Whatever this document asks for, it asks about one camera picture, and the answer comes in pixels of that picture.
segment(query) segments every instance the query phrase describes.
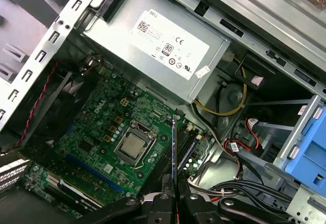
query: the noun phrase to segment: cpu socket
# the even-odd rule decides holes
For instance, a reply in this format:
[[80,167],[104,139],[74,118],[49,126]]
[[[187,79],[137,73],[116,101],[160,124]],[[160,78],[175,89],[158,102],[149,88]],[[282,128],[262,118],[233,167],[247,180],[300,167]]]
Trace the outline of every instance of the cpu socket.
[[153,147],[156,136],[156,133],[144,125],[132,120],[114,152],[124,161],[136,166]]

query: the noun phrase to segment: barcode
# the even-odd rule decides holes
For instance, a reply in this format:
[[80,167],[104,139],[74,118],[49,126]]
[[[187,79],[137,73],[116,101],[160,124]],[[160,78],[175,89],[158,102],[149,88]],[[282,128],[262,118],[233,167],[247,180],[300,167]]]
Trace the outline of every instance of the barcode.
[[239,152],[238,145],[236,143],[230,143],[232,152]]
[[147,24],[146,22],[144,21],[141,21],[137,27],[138,29],[140,29],[142,32],[146,33],[146,31],[148,30],[149,28],[149,24]]

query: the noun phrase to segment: red and black wire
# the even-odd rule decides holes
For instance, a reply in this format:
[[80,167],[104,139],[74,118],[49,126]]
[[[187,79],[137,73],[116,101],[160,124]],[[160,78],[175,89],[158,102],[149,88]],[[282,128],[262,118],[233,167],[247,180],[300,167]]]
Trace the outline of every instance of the red and black wire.
[[248,124],[248,119],[245,120],[244,122],[244,126],[246,127],[247,131],[255,138],[256,140],[256,146],[255,149],[259,148],[259,139],[258,136],[253,132],[253,130],[250,128],[249,124]]
[[[238,144],[238,145],[240,145],[240,146],[243,147],[244,149],[247,149],[248,151],[251,150],[251,148],[250,148],[248,145],[244,144],[243,142],[241,142],[241,141],[238,140],[238,139],[235,139],[235,138],[234,138],[234,139],[233,139],[233,142],[236,143],[236,144]],[[227,152],[229,153],[230,156],[234,156],[233,153],[230,152],[229,149],[228,149],[228,144],[229,144],[229,143],[231,143],[231,139],[228,138],[228,139],[226,139],[225,142],[223,143],[223,147],[224,147],[225,151],[227,151]]]
[[50,79],[51,77],[53,76],[57,66],[58,66],[59,62],[56,61],[55,65],[53,66],[51,72],[48,74],[48,76],[46,77],[46,81],[45,81],[45,84],[43,86],[43,90],[42,92],[40,93],[40,96],[37,98],[37,100],[35,101],[34,103],[34,106],[32,108],[32,110],[30,111],[30,115],[26,121],[26,125],[25,125],[25,129],[24,129],[24,134],[21,136],[21,138],[16,142],[16,144],[14,144],[10,149],[8,149],[6,151],[6,153],[10,153],[14,148],[17,148],[26,138],[27,136],[27,133],[28,133],[28,130],[29,130],[29,127],[30,127],[30,124],[31,124],[31,121],[32,121],[32,118],[34,116],[34,113],[35,113],[35,110],[36,108],[38,107],[39,105],[39,102],[41,101],[41,99],[43,98],[46,90],[47,90],[47,87],[48,87],[48,84],[50,82]]

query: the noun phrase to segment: dell logo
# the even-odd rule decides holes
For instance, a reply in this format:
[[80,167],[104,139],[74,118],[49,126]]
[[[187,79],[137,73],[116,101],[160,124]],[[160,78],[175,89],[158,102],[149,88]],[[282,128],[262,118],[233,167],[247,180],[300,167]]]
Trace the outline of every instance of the dell logo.
[[101,99],[101,101],[98,103],[96,106],[96,109],[94,110],[95,113],[99,113],[100,110],[102,109],[103,105],[105,104],[106,100]]

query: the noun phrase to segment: sticker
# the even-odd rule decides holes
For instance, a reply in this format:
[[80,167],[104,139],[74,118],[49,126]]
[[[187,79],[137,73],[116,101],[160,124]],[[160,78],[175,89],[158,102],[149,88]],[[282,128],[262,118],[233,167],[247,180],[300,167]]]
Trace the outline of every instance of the sticker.
[[299,110],[299,112],[297,114],[299,116],[301,116],[305,112],[306,107],[307,107],[306,105],[302,105],[301,109]]
[[202,78],[204,75],[206,75],[209,71],[210,71],[210,69],[208,68],[207,65],[205,65],[203,68],[201,68],[199,71],[197,71],[197,72],[195,73],[195,75],[200,79],[200,78]]
[[230,143],[232,152],[239,152],[238,145],[236,143]]
[[104,171],[106,172],[106,173],[109,173],[110,174],[110,172],[113,170],[113,166],[112,165],[110,165],[110,164],[107,164],[105,167],[104,167]]
[[248,126],[249,126],[249,128],[252,130],[253,127],[254,127],[254,125],[255,125],[257,122],[258,122],[258,120],[257,120],[257,119],[254,119],[254,118],[250,118],[250,119],[248,119]]
[[255,75],[252,78],[251,83],[255,84],[256,86],[259,86],[261,84],[261,82],[263,81],[263,79],[264,79],[264,77],[260,77],[260,76]]
[[151,9],[145,11],[130,34],[132,45],[189,80],[209,45]]

